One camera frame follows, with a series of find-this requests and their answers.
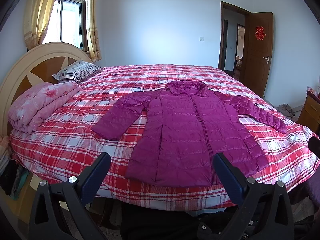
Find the magenta quilted down jacket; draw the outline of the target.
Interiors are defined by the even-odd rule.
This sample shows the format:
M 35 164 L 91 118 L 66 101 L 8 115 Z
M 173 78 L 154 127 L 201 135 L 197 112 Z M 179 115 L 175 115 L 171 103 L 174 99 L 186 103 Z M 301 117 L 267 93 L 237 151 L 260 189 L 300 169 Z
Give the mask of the magenta quilted down jacket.
M 241 115 L 286 133 L 283 120 L 246 97 L 225 95 L 193 80 L 127 94 L 92 130 L 104 139 L 118 140 L 142 112 L 147 114 L 146 126 L 125 177 L 155 186 L 217 185 L 220 181 L 212 163 L 218 153 L 247 177 L 266 168 L 267 157 L 240 122 Z

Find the wooden bedside cabinet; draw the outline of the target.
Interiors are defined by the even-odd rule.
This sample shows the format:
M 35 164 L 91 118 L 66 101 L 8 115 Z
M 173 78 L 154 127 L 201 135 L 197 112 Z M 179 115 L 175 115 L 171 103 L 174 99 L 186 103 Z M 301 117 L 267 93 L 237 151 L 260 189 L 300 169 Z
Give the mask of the wooden bedside cabinet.
M 302 111 L 299 115 L 297 123 L 308 127 L 313 133 L 319 135 L 320 124 L 320 104 L 319 98 L 306 91 L 306 100 L 303 105 Z

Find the clothes pile beside bed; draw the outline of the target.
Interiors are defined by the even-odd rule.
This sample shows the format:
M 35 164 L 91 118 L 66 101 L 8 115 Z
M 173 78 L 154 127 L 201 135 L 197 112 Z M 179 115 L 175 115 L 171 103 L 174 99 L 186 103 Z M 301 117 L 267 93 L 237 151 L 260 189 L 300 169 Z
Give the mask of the clothes pile beside bed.
M 1 137 L 0 146 L 0 185 L 1 189 L 13 200 L 18 200 L 29 171 L 21 164 L 12 159 L 12 148 L 9 137 Z

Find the window with metal frame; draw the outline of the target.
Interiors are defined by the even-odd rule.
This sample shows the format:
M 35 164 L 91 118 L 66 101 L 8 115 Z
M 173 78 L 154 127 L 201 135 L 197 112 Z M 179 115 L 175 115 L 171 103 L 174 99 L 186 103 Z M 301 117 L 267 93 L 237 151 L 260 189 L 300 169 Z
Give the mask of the window with metal frame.
M 55 0 L 43 42 L 65 42 L 84 50 L 84 16 L 85 0 Z

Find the yellow curtain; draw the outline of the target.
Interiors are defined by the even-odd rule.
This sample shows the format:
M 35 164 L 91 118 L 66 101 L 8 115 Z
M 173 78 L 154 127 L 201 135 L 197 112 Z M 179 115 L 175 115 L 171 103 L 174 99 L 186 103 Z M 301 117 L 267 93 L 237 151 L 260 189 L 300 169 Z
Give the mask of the yellow curtain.
M 46 37 L 55 0 L 27 0 L 23 30 L 26 48 L 39 46 Z
M 85 19 L 88 51 L 93 62 L 101 60 L 98 29 L 95 18 L 96 0 L 85 0 Z

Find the cream wooden round headboard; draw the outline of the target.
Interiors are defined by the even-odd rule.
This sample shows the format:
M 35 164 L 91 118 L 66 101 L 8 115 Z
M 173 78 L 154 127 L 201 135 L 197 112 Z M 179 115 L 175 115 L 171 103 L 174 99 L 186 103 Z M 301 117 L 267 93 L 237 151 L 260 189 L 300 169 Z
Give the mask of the cream wooden round headboard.
M 64 42 L 42 44 L 25 53 L 1 84 L 1 135 L 10 134 L 8 111 L 22 93 L 42 82 L 57 83 L 52 75 L 79 60 L 92 61 L 87 53 Z

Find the grey cloth pile on floor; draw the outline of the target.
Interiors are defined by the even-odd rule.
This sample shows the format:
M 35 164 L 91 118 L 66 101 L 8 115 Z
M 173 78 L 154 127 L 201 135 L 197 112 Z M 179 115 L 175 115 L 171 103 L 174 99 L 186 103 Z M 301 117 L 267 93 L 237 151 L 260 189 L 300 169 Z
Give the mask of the grey cloth pile on floor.
M 288 104 L 281 104 L 278 106 L 277 110 L 286 118 L 297 121 L 297 117 L 293 112 L 292 108 Z

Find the brown wooden door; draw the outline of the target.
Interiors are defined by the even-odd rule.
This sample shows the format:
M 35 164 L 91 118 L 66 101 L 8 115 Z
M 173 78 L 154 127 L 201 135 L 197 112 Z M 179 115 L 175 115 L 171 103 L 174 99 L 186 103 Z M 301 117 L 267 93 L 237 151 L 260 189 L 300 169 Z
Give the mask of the brown wooden door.
M 255 28 L 263 26 L 266 37 L 261 41 L 255 37 Z M 249 20 L 249 52 L 246 64 L 244 85 L 261 98 L 270 72 L 273 51 L 273 13 L 255 12 Z M 263 57 L 270 57 L 269 64 Z

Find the left yellow curtain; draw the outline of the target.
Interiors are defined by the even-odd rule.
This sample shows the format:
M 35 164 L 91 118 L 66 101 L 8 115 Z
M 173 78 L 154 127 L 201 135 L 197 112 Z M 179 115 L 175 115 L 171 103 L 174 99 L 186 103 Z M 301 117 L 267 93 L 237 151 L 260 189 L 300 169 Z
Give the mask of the left yellow curtain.
M 27 0 L 23 30 L 26 48 L 39 46 L 46 37 L 55 0 Z

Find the dark wooden door frame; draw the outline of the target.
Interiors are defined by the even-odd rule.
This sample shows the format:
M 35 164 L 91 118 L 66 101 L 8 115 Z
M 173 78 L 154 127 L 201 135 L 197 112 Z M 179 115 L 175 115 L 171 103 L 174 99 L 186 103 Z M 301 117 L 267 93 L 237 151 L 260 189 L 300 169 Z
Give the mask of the dark wooden door frame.
M 242 65 L 241 65 L 241 70 L 240 70 L 240 77 L 239 77 L 239 82 L 244 83 L 244 77 L 245 77 L 245 70 L 246 70 L 246 64 L 247 64 L 247 60 L 248 60 L 248 52 L 249 52 L 249 20 L 250 17 L 252 15 L 252 12 L 238 7 L 236 5 L 221 1 L 221 38 L 220 38 L 220 54 L 219 54 L 219 64 L 218 64 L 218 68 L 220 70 L 225 70 L 225 64 L 223 63 L 223 48 L 224 45 L 226 44 L 224 37 L 227 33 L 227 31 L 225 31 L 225 24 L 224 24 L 224 9 L 228 9 L 231 10 L 233 12 L 237 12 L 239 14 L 244 15 L 245 17 L 245 36 L 244 36 L 244 54 L 243 54 L 243 61 L 242 61 Z

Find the right yellow curtain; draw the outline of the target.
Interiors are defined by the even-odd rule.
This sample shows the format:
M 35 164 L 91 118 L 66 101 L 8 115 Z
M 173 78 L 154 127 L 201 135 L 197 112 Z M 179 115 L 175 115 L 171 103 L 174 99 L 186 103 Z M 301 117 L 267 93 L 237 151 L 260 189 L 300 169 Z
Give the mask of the right yellow curtain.
M 98 29 L 95 18 L 96 0 L 85 0 L 85 19 L 88 51 L 93 62 L 101 60 Z

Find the striped pillow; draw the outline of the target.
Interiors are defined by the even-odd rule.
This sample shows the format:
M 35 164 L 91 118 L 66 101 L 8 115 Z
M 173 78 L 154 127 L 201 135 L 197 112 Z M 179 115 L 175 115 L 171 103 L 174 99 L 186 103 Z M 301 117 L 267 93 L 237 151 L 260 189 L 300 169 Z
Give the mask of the striped pillow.
M 85 61 L 76 61 L 53 74 L 52 77 L 59 82 L 75 81 L 76 83 L 80 83 L 100 71 L 101 67 L 96 64 Z

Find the red double happiness sticker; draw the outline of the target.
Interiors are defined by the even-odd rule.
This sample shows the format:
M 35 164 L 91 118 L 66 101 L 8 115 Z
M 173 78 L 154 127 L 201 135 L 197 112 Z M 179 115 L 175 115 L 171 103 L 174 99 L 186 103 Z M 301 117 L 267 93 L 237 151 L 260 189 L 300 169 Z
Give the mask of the red double happiness sticker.
M 257 26 L 255 28 L 255 37 L 257 40 L 261 40 L 261 41 L 266 37 L 263 26 Z

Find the pink floral folded quilt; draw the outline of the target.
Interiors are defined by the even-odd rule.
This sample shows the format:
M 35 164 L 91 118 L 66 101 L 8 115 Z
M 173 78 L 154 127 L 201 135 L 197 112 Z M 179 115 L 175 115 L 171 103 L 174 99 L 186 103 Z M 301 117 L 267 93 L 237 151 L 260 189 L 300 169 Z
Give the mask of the pink floral folded quilt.
M 78 84 L 74 81 L 39 83 L 13 102 L 8 111 L 8 122 L 14 129 L 31 134 L 79 90 Z

